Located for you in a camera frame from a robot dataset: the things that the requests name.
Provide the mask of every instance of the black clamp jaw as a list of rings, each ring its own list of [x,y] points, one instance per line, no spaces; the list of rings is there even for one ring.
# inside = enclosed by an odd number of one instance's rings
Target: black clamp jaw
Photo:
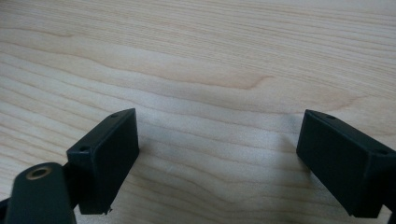
[[[333,116],[306,110],[297,155],[354,217],[396,223],[396,152]]]
[[[110,115],[67,150],[65,166],[42,163],[20,173],[0,224],[76,223],[110,210],[139,154],[134,109]],[[297,154],[347,212],[396,224],[396,152],[333,116],[306,110]]]
[[[108,116],[67,150],[68,163],[47,162],[20,173],[11,197],[0,202],[0,224],[76,223],[81,214],[103,214],[139,155],[136,115]]]

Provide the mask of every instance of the round hole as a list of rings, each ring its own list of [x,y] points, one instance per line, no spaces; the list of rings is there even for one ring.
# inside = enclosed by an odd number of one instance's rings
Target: round hole
[[[90,149],[91,149],[90,147],[84,146],[84,147],[80,147],[79,151],[88,151]]]
[[[51,169],[48,166],[38,167],[38,168],[34,169],[33,171],[29,172],[26,175],[26,178],[29,180],[36,180],[36,179],[39,179],[39,178],[42,178],[42,177],[48,175],[50,172],[51,172]]]

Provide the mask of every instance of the light wood surface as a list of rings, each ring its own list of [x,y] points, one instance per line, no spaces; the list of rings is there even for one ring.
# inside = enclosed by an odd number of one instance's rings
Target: light wood surface
[[[0,0],[0,199],[135,107],[141,154],[78,223],[386,223],[298,160],[304,110],[396,148],[396,2]]]

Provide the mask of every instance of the black bracket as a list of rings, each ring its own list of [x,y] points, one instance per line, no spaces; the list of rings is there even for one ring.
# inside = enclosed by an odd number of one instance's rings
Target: black bracket
[[[297,154],[351,216],[378,217],[383,204],[396,211],[396,152],[370,136],[306,110]]]
[[[0,202],[0,223],[76,223],[103,214],[139,154],[134,109],[112,114],[67,150],[68,163],[47,162],[20,173],[11,197]]]

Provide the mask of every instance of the wooden table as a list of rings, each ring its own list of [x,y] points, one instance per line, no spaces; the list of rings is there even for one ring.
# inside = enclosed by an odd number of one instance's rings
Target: wooden table
[[[78,223],[386,223],[298,160],[307,108],[396,148],[396,1],[0,0],[0,199],[107,115],[141,154]]]

